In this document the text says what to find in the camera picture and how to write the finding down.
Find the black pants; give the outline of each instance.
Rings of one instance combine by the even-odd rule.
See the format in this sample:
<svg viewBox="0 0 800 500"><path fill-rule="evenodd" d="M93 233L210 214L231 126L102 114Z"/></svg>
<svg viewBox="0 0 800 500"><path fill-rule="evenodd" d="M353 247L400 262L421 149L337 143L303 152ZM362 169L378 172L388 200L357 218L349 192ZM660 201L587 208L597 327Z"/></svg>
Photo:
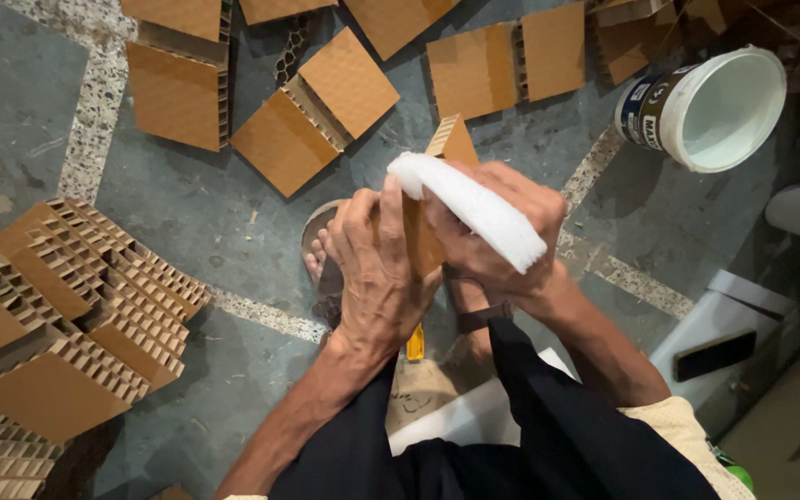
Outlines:
<svg viewBox="0 0 800 500"><path fill-rule="evenodd" d="M314 498L713 498L696 467L647 424L621 415L539 358L508 319L490 320L520 448L442 439L392 457L385 433L394 363L323 426L280 475L271 500Z"/></svg>

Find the smartphone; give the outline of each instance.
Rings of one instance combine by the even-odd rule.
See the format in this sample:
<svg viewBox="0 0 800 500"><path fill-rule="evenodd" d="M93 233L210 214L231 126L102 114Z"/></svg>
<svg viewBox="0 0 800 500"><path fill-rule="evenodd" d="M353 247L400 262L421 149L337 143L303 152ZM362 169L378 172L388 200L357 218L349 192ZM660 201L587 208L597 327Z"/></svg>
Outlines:
<svg viewBox="0 0 800 500"><path fill-rule="evenodd" d="M675 380L687 381L749 359L755 353L757 337L755 330L747 328L678 352L673 359Z"/></svg>

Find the yellow handle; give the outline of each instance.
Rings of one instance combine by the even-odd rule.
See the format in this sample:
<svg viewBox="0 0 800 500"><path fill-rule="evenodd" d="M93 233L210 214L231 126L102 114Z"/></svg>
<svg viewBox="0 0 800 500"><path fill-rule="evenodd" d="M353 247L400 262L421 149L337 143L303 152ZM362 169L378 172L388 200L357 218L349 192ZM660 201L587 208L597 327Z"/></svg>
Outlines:
<svg viewBox="0 0 800 500"><path fill-rule="evenodd" d="M419 323L415 331L412 332L412 338L406 343L406 359L415 361L425 357L425 331L421 329Z"/></svg>

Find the concrete floor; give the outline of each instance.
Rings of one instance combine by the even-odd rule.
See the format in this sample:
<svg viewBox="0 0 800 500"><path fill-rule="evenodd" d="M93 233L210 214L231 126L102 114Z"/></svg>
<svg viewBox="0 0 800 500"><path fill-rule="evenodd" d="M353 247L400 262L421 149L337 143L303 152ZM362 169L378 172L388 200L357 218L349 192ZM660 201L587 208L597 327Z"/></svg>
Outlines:
<svg viewBox="0 0 800 500"><path fill-rule="evenodd" d="M101 131L113 140L96 205L196 278L313 319L314 295L298 257L302 224L324 202L380 186L385 166L400 152L427 146L438 119L424 44L563 3L461 2L380 64L402 99L289 199L231 150L210 153L138 131L126 88L115 130ZM348 24L365 40L343 8L328 11L307 57ZM275 89L272 68L285 26L235 29L234 130ZM0 6L0 228L55 195L88 53ZM507 160L561 189L606 129L624 86L597 81L589 49L587 84L579 91L470 120L477 152L482 160ZM696 175L660 154L623 145L565 229L693 300L718 269L800 298L800 238L773 230L762 218L773 192L800 181L792 139L781 126L750 160L718 175ZM648 354L677 323L591 272L580 285ZM524 314L517 319L537 348L559 349L546 328ZM142 499L175 481L196 498L209 497L256 426L317 354L311 342L216 307L201 312L190 329L183 377L124 415L117 446L94 482L95 497ZM442 291L425 330L427 358L443 360L455 335Z"/></svg>

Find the forearm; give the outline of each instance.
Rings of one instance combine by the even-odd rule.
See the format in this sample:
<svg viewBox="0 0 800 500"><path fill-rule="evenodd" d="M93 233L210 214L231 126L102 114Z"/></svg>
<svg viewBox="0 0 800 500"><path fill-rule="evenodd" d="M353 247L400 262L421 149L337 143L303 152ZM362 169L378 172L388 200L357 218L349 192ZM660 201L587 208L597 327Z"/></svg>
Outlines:
<svg viewBox="0 0 800 500"><path fill-rule="evenodd" d="M351 355L330 341L261 423L222 480L215 500L230 494L268 494L307 440L338 415L384 364L385 360Z"/></svg>
<svg viewBox="0 0 800 500"><path fill-rule="evenodd" d="M566 276L518 301L553 331L570 353L582 383L619 407L646 406L671 396L650 360Z"/></svg>

